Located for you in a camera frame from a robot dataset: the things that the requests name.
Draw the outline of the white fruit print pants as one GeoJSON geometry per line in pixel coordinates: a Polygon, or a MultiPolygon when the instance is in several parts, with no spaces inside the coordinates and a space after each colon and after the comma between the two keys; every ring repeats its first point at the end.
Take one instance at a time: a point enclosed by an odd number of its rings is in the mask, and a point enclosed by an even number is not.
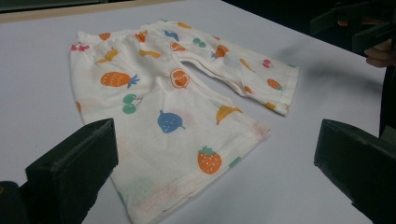
{"type": "Polygon", "coordinates": [[[296,66],[180,21],[79,33],[71,48],[82,119],[114,120],[119,163],[111,178],[132,224],[158,224],[267,134],[204,77],[287,115],[298,74],[296,66]]]}

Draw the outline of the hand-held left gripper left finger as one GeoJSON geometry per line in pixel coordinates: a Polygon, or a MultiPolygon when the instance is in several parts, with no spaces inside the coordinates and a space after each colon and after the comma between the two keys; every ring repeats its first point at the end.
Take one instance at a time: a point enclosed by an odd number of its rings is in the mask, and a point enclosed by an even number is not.
{"type": "Polygon", "coordinates": [[[115,124],[87,124],[26,169],[34,224],[81,224],[119,163],[115,124]]]}

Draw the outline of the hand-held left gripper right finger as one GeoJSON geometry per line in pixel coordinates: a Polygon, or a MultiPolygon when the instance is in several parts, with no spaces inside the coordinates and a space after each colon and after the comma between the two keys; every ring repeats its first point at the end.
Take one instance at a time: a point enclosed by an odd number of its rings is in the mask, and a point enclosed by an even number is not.
{"type": "Polygon", "coordinates": [[[375,137],[325,119],[314,164],[374,224],[396,224],[396,129],[375,137]]]}

